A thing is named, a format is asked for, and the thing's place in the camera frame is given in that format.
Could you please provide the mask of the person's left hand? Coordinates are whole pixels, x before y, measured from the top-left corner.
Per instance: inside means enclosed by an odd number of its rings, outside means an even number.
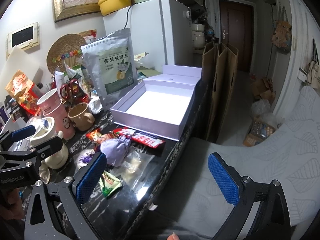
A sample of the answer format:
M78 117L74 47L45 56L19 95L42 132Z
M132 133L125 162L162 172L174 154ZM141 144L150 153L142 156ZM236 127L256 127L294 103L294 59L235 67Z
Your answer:
M6 208L1 203L1 217L5 220L22 219L24 218L24 211L22 207L22 200L20 198L20 189L13 189L4 195L4 204L8 204Z

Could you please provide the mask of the person's right hand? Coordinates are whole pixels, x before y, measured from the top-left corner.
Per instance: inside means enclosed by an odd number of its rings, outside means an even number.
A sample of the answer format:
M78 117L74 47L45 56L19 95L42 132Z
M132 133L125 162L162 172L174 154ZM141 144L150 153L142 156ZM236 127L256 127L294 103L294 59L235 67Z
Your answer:
M176 233L172 233L168 238L167 240L180 240L178 235Z

